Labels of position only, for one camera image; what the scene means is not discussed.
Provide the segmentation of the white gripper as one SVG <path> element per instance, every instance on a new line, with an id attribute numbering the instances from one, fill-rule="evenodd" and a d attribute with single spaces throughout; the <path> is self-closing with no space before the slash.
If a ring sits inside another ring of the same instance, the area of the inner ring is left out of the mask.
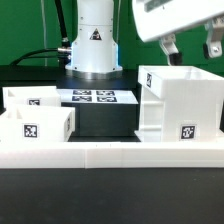
<path id="1" fill-rule="evenodd" d="M 172 33 L 223 15 L 224 0 L 132 0 L 132 9 L 141 40 L 149 42 L 162 37 L 159 45 L 167 57 L 167 63 L 177 66 L 182 64 L 182 53 L 177 49 L 176 37 Z M 224 20 L 212 19 L 207 22 L 205 29 L 208 32 L 203 44 L 205 58 L 220 57 Z"/>

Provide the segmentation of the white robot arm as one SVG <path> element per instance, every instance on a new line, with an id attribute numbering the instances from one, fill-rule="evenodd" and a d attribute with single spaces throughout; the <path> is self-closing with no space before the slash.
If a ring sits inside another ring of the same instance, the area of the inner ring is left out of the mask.
<path id="1" fill-rule="evenodd" d="M 118 44 L 113 39 L 113 0 L 77 0 L 78 33 L 72 42 L 66 70 L 85 79 L 105 79 L 122 71 Z M 203 25 L 208 36 L 204 54 L 223 54 L 224 0 L 132 0 L 138 36 L 144 42 L 157 41 L 171 66 L 182 63 L 175 35 Z"/>

